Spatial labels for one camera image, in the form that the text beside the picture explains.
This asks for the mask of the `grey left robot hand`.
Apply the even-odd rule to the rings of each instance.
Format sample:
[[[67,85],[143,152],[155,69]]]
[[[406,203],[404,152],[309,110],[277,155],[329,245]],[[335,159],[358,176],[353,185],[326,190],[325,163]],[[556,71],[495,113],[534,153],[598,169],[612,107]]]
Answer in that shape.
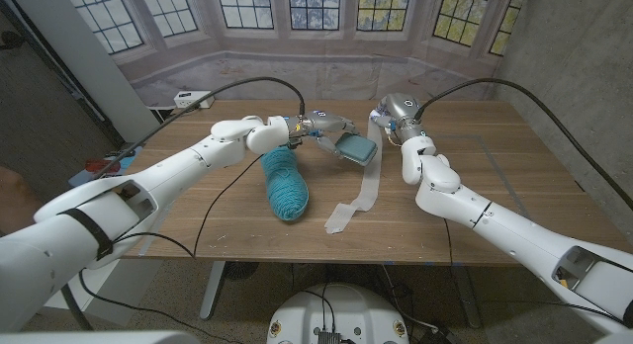
[[[319,148],[342,158],[341,152],[325,133],[345,131],[358,134],[351,120],[324,111],[311,111],[304,115],[285,117],[284,120],[289,134],[287,146],[291,149],[297,148],[308,138],[315,141]]]

